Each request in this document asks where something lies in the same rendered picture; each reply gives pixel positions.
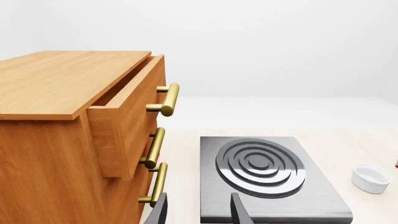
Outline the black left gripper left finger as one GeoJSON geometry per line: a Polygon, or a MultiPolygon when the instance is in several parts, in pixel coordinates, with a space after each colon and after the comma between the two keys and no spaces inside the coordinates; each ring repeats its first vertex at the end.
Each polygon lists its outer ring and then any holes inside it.
{"type": "Polygon", "coordinates": [[[167,194],[161,193],[155,207],[150,212],[144,224],[165,224],[167,218],[167,194]]]}

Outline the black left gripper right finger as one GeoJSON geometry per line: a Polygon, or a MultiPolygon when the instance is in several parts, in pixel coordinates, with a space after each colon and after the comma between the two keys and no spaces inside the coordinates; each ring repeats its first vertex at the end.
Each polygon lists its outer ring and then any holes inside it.
{"type": "Polygon", "coordinates": [[[231,193],[230,210],[233,224],[254,224],[237,193],[231,193]]]}

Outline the flat black stove plate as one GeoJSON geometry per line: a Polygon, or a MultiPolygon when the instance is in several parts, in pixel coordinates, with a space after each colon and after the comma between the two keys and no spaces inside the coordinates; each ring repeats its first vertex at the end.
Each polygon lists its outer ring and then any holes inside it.
{"type": "Polygon", "coordinates": [[[255,224],[353,221],[349,206],[293,137],[201,137],[201,223],[231,223],[231,194],[238,194],[255,224]]]}

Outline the white ramekin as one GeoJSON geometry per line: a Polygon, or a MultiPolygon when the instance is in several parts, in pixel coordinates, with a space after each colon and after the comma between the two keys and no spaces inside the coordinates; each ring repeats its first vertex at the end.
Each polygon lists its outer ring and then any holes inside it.
{"type": "Polygon", "coordinates": [[[388,173],[372,164],[356,164],[351,174],[351,182],[369,194],[383,194],[391,178],[388,173]]]}

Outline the open wooden drawer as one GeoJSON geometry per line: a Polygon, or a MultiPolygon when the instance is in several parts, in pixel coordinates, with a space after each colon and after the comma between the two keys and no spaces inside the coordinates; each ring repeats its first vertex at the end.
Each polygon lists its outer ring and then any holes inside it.
{"type": "Polygon", "coordinates": [[[87,109],[91,135],[103,177],[128,179],[126,137],[146,111],[146,104],[161,104],[166,85],[164,56],[150,56],[87,109]]]}

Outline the wooden cabinet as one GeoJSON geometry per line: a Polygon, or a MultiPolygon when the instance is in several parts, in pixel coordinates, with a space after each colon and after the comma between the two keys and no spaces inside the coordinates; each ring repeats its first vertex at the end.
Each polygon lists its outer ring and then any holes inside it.
{"type": "Polygon", "coordinates": [[[108,224],[108,179],[122,177],[102,176],[87,109],[150,56],[43,51],[0,61],[0,224],[108,224]]]}

